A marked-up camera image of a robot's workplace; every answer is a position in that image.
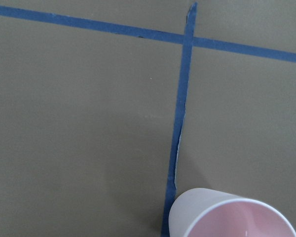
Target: cup rim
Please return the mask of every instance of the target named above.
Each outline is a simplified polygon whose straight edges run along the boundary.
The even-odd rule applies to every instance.
[[[210,207],[208,207],[207,209],[205,209],[204,211],[202,211],[194,220],[193,222],[189,225],[189,227],[187,228],[187,230],[184,233],[184,237],[188,237],[188,235],[190,234],[190,232],[192,231],[193,227],[196,225],[196,223],[202,219],[206,214],[208,214],[209,212],[211,212],[212,210],[214,210],[215,208],[218,208],[220,206],[223,206],[225,204],[228,203],[233,203],[233,202],[248,202],[248,203],[255,203],[258,205],[261,205],[265,208],[268,208],[269,210],[275,212],[279,217],[282,218],[282,220],[284,220],[284,222],[287,224],[287,226],[290,228],[290,230],[292,231],[292,233],[294,234],[294,236],[296,237],[296,231],[294,230],[293,226],[291,225],[291,223],[286,219],[286,217],[280,213],[278,210],[276,210],[274,207],[270,206],[267,203],[264,203],[262,201],[259,200],[254,200],[254,199],[250,199],[250,198],[246,198],[246,197],[235,197],[232,199],[228,199],[228,200],[223,200],[220,201]]]

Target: white cup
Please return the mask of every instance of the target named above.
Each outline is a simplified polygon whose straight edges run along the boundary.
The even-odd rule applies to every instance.
[[[173,203],[170,237],[296,237],[289,221],[261,201],[191,189]]]

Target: blue tape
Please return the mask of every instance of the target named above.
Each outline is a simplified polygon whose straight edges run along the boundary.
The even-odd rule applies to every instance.
[[[134,36],[151,40],[159,40],[170,43],[183,43],[183,35],[169,32],[162,32],[132,26],[125,26],[101,21],[81,19],[76,17],[45,13],[32,10],[18,9],[14,7],[0,6],[0,16],[7,16],[25,20],[46,22],[51,24],[78,27],[82,29],[115,33],[126,36]],[[193,39],[193,46],[222,50],[227,52],[241,53],[252,56],[277,59],[296,63],[296,53],[290,53],[268,48],[254,47],[244,44],[230,43],[214,39],[197,38]]]
[[[162,220],[162,229],[161,229],[162,237],[170,236],[169,212],[174,202],[176,190],[177,190],[176,184],[175,184],[176,166],[177,166],[177,159],[179,154],[182,127],[183,127],[184,117],[185,117],[185,103],[186,103],[186,97],[187,97],[188,78],[189,78],[189,70],[190,70],[191,57],[192,57],[193,34],[194,34],[194,28],[195,28],[196,10],[197,10],[197,3],[194,3],[191,6],[187,15],[185,34],[183,38],[180,78],[179,78],[176,110],[175,110],[175,119],[174,119],[174,125],[173,125],[172,145],[171,145],[168,180],[167,180],[167,187],[166,187],[166,197],[165,197],[164,210],[163,210],[163,220]]]
[[[272,58],[282,61],[288,61],[296,63],[296,53],[290,53],[285,51],[279,51],[275,49],[261,48],[255,46],[249,46],[238,43],[229,43],[220,40],[206,39],[206,38],[194,38],[193,46],[210,48],[216,50],[222,50],[233,53],[247,54],[263,58]]]
[[[162,32],[132,26],[125,26],[101,21],[94,21],[82,18],[76,18],[71,16],[58,15],[53,13],[39,12],[18,9],[7,6],[0,6],[0,16],[7,16],[31,21],[39,21],[45,23],[52,23],[63,26],[77,27],[88,30],[109,32],[115,34],[121,34],[126,36],[134,36],[140,38],[146,38],[150,40],[159,40],[170,43],[182,44],[183,36],[179,34]]]

